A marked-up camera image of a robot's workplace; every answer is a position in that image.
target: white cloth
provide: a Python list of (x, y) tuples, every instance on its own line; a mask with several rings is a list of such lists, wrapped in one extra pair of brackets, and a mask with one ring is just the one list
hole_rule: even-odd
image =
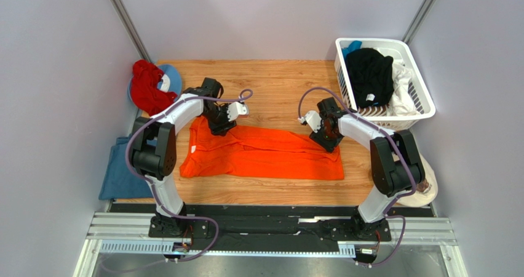
[(167, 76), (167, 74), (164, 74), (162, 76), (161, 81), (162, 81), (162, 85), (160, 86), (160, 90), (163, 92), (168, 92), (169, 85), (171, 85), (171, 80), (169, 79), (169, 76)]
[(393, 95), (386, 109), (387, 116), (413, 116), (419, 115), (415, 103), (408, 92), (413, 70), (402, 65), (402, 61), (394, 61), (392, 64)]

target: blue cloth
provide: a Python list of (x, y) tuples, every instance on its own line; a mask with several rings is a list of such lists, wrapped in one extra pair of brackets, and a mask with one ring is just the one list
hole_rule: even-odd
[(152, 198), (148, 184), (129, 172), (125, 165), (125, 148), (129, 137), (119, 137), (111, 147), (108, 168), (98, 198)]
[(346, 60), (346, 56), (348, 54), (350, 54), (351, 52), (357, 50), (357, 49), (360, 49), (360, 47), (362, 46), (362, 41), (353, 41), (351, 42), (351, 44), (349, 46), (347, 46), (346, 48), (342, 48), (342, 58), (344, 58), (344, 60)]

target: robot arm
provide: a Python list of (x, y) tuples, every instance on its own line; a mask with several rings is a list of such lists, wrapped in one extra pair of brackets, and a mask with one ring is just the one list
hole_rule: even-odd
[(362, 122), (359, 114), (341, 110), (334, 98), (322, 100), (317, 107), (318, 113), (309, 111), (301, 119), (313, 130), (309, 136), (312, 140), (332, 152), (343, 137), (349, 137), (370, 150), (374, 186), (352, 217), (354, 234), (359, 238), (369, 237), (384, 220), (385, 211), (396, 202), (398, 195), (411, 191), (408, 174), (400, 161), (394, 160), (386, 135), (399, 148), (417, 184), (424, 180), (425, 173), (415, 140), (407, 130), (395, 132)]
[(161, 203), (157, 205), (157, 212), (161, 216), (170, 217), (164, 209), (173, 214), (183, 213), (184, 202), (172, 179), (177, 161), (176, 136), (180, 129), (193, 118), (202, 115), (207, 118), (213, 135), (225, 135), (236, 126), (235, 120), (238, 117), (249, 114), (247, 106), (242, 102), (218, 105), (209, 99), (219, 98), (222, 93), (223, 87), (217, 80), (205, 78), (202, 86), (186, 89), (163, 112), (151, 118), (140, 117), (135, 120), (133, 132), (151, 119), (157, 119), (138, 134), (129, 158), (135, 170), (147, 178), (146, 182), (153, 196)]

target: cable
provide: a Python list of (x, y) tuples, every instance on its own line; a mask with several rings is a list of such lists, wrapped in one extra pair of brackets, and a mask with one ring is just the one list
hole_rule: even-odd
[(410, 179), (410, 182), (411, 182), (411, 191), (409, 191), (408, 193), (404, 193), (404, 194), (400, 194), (400, 195), (397, 195), (395, 197), (395, 199), (393, 199), (387, 206), (386, 208), (384, 209), (384, 217), (386, 219), (402, 219), (402, 232), (400, 233), (400, 236), (399, 236), (399, 241), (397, 242), (397, 245), (395, 246), (395, 248), (393, 249), (393, 251), (391, 252), (391, 254), (386, 257), (384, 260), (378, 262), (378, 263), (375, 263), (375, 264), (370, 264), (370, 263), (360, 263), (361, 265), (363, 265), (364, 267), (378, 267), (378, 266), (381, 266), (381, 265), (384, 265), (385, 263), (387, 263), (392, 257), (393, 255), (395, 255), (400, 247), (400, 243), (402, 242), (402, 238), (404, 237), (404, 232), (406, 230), (406, 218), (402, 215), (392, 215), (392, 216), (387, 216), (387, 212), (389, 211), (389, 209), (391, 209), (391, 207), (402, 197), (406, 197), (406, 196), (410, 196), (410, 195), (413, 195), (415, 193), (415, 190), (416, 190), (416, 184), (415, 184), (415, 179), (413, 178), (413, 174), (411, 173), (409, 167), (408, 167), (408, 164), (406, 163), (406, 161), (404, 160), (404, 157), (402, 157), (402, 154), (400, 153), (400, 150), (399, 148), (397, 147), (397, 144), (395, 143), (395, 141), (393, 141), (393, 138), (391, 138), (389, 136), (389, 134), (382, 128), (380, 128), (380, 126), (376, 125), (375, 123), (371, 122), (371, 121), (368, 121), (367, 119), (365, 118), (361, 118), (359, 115), (353, 113), (350, 109), (347, 108), (346, 104), (340, 99), (340, 97), (338, 95), (336, 95), (333, 91), (327, 89), (327, 88), (324, 88), (324, 87), (313, 87), (311, 89), (309, 89), (308, 91), (306, 91), (302, 97), (300, 98), (300, 101), (298, 102), (298, 119), (301, 119), (302, 118), (302, 114), (300, 113), (300, 109), (302, 107), (302, 101), (304, 100), (304, 98), (306, 97), (307, 94), (309, 94), (310, 92), (314, 91), (314, 90), (324, 90), (326, 92), (328, 92), (329, 94), (331, 94), (334, 98), (336, 98), (336, 100), (342, 105), (342, 107), (344, 108), (344, 110), (346, 110), (346, 112), (352, 116), (353, 118), (355, 118), (356, 120), (360, 121), (361, 123), (364, 123), (366, 124), (367, 126), (370, 126), (371, 128), (374, 128), (374, 129), (377, 129), (381, 134), (383, 134), (385, 136), (385, 138), (387, 139), (387, 141), (391, 144), (391, 147), (393, 148), (393, 151), (395, 152), (395, 154), (399, 157), (400, 159), (400, 163), (402, 164), (402, 167), (404, 168), (404, 170), (406, 170), (406, 173), (408, 174), (408, 178)]
[[(187, 245), (184, 242), (184, 239), (186, 239), (186, 235), (188, 234), (189, 230), (191, 230), (191, 244)], [(186, 231), (184, 232), (184, 236), (182, 236), (182, 248), (185, 248), (185, 249), (187, 249), (189, 251), (192, 246), (193, 246), (193, 226), (192, 225), (188, 225), (187, 228), (186, 228)]]
[[(244, 97), (244, 93), (246, 92), (249, 92), (249, 95)], [(171, 113), (174, 109), (178, 108), (181, 104), (183, 103), (186, 103), (190, 100), (211, 100), (213, 102), (227, 102), (227, 103), (234, 103), (234, 102), (243, 102), (245, 100), (247, 100), (248, 98), (250, 98), (251, 96), (253, 96), (253, 91), (251, 89), (244, 89), (240, 92), (240, 95), (239, 95), (239, 98), (237, 99), (221, 99), (221, 98), (213, 98), (213, 97), (201, 97), (201, 96), (195, 96), (195, 97), (188, 97), (188, 98), (184, 98), (184, 99), (181, 99), (179, 101), (177, 101), (176, 103), (174, 103), (170, 108), (168, 108), (165, 112), (162, 112), (162, 114), (160, 114), (159, 116), (156, 116), (155, 118), (151, 118), (148, 122), (146, 122), (146, 124), (142, 125), (132, 136), (131, 138), (129, 139), (129, 142), (127, 143), (127, 146), (125, 148), (125, 165), (127, 166), (127, 168), (129, 169), (129, 171), (137, 176), (139, 179), (142, 179), (142, 180), (145, 180), (147, 182), (150, 183), (151, 185), (151, 193), (153, 194), (153, 198), (156, 202), (156, 204), (165, 212), (167, 213), (169, 216), (171, 217), (174, 217), (176, 219), (182, 219), (182, 220), (207, 220), (209, 222), (211, 222), (215, 228), (216, 228), (216, 231), (215, 231), (215, 236), (213, 237), (213, 240), (211, 241), (211, 243), (206, 247), (204, 248), (203, 250), (201, 250), (199, 253), (195, 254), (195, 255), (192, 255), (190, 257), (186, 257), (186, 258), (183, 258), (183, 259), (180, 259), (178, 260), (178, 262), (187, 262), (187, 261), (190, 261), (190, 260), (194, 260), (200, 256), (202, 256), (204, 253), (206, 253), (211, 247), (213, 247), (213, 245), (215, 245), (215, 242), (216, 242), (216, 239), (218, 238), (218, 223), (214, 220), (214, 219), (211, 219), (209, 217), (187, 217), (187, 216), (184, 216), (184, 215), (178, 215), (178, 214), (175, 214), (174, 212), (168, 210), (163, 204), (162, 202), (160, 201), (160, 198), (158, 197), (157, 193), (156, 193), (156, 188), (153, 184), (153, 180), (145, 177), (144, 175), (140, 175), (139, 173), (136, 172), (136, 170), (134, 169), (134, 167), (131, 165), (131, 161), (130, 161), (130, 153), (131, 153), (131, 147), (133, 145), (133, 143), (135, 142), (135, 140), (137, 139), (138, 135), (143, 132), (149, 125), (151, 125), (152, 123), (166, 117), (169, 113)]]
[(103, 262), (100, 262), (100, 264), (98, 264), (100, 266), (100, 268), (102, 268), (104, 271), (108, 272), (108, 273), (112, 273), (112, 274), (126, 274), (126, 273), (132, 273), (132, 272), (136, 272), (136, 271), (142, 271), (142, 270), (145, 270), (149, 267), (152, 267), (152, 266), (155, 266), (155, 265), (158, 265), (160, 263), (165, 263), (165, 259), (163, 260), (157, 260), (155, 262), (151, 262), (147, 265), (143, 265), (142, 267), (138, 267), (138, 268), (134, 268), (134, 269), (129, 269), (129, 270), (112, 270), (112, 269), (109, 269), (107, 268), (106, 266), (104, 266), (104, 263)]
[(378, 254), (378, 249), (380, 248), (380, 233), (378, 232), (378, 230), (375, 230), (375, 234), (376, 234), (375, 249), (376, 249), (376, 254)]

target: orange shirt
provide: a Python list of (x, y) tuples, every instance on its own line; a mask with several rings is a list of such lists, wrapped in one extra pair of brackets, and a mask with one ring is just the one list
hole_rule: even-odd
[(189, 128), (189, 153), (182, 177), (231, 174), (239, 177), (342, 180), (339, 148), (328, 153), (308, 136), (252, 126), (236, 126), (215, 136), (204, 117)]

